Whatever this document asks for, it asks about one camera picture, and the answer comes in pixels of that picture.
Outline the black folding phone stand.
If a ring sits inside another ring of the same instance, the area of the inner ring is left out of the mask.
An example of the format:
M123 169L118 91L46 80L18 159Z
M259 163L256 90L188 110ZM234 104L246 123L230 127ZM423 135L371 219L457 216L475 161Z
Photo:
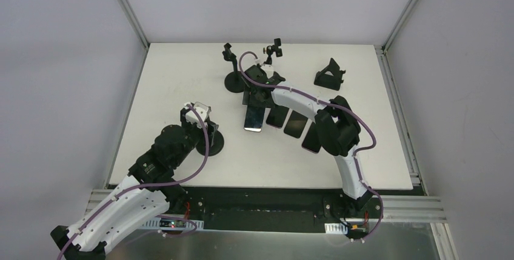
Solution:
M315 75L313 84L318 87L339 91L344 82L346 71L341 69L334 58L330 58L329 64Z

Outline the black phone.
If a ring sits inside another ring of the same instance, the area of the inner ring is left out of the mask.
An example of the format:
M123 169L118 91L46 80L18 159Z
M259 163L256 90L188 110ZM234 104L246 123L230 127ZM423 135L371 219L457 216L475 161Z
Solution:
M284 127L284 133L288 136L299 139L306 127L307 121L308 117L292 110Z
M244 130L260 132L264 123L265 107L248 105L245 113Z

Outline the black round-base phone stand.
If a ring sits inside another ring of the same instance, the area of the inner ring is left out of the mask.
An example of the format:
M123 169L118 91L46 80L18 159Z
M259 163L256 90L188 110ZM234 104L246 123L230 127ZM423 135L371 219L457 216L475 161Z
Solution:
M231 50L232 45L229 43L224 44L222 55L225 61L231 62L233 70L226 75L224 79L225 88L231 93L243 93L246 84L242 78L241 72L238 70L237 56Z

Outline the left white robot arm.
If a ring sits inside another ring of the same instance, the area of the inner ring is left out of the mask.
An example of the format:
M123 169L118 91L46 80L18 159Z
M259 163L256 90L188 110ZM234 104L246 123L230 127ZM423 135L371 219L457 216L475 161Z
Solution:
M211 108L188 102L181 123L164 127L150 149L129 168L121 182L95 208L70 226L55 227L50 236L59 248L58 259L105 259L127 236L147 221L180 213L186 192L182 183L197 177L207 165L218 124ZM191 175L174 180L175 170L196 148L203 160Z

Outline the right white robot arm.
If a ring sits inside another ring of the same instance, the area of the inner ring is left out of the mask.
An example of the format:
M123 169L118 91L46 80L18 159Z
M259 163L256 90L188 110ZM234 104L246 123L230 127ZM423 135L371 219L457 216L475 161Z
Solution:
M368 210L373 193L366 183L358 153L376 147L376 136L356 115L347 100L336 96L329 101L318 99L292 87L274 72L268 77L260 65L242 72L253 96L262 103L287 107L313 121L321 147L334 156L344 197L344 210L354 218Z

